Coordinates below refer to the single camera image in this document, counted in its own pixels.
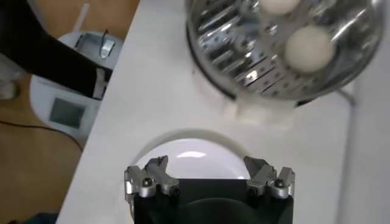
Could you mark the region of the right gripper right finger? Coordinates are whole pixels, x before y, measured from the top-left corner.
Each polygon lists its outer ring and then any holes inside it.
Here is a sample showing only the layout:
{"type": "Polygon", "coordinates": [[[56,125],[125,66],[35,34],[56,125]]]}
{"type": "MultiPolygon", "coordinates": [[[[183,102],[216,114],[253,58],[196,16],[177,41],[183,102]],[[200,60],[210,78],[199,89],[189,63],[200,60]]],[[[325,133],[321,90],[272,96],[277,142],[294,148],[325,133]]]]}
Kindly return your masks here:
{"type": "Polygon", "coordinates": [[[287,199],[294,196],[295,172],[282,167],[280,172],[266,162],[250,156],[244,157],[244,164],[250,179],[246,181],[249,195],[260,197],[269,194],[272,198],[287,199]]]}

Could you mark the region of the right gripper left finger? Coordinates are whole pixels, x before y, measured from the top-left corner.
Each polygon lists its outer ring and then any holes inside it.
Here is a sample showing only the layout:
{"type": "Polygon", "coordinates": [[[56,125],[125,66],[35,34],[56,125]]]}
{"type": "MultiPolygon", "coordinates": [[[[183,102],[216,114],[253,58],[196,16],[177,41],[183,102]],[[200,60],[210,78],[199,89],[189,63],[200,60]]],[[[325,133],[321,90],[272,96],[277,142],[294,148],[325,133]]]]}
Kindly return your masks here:
{"type": "Polygon", "coordinates": [[[158,193],[158,187],[164,195],[179,195],[179,180],[166,173],[167,166],[167,155],[150,159],[143,169],[129,166],[124,171],[126,202],[132,202],[136,195],[142,198],[154,197],[158,193]]]}

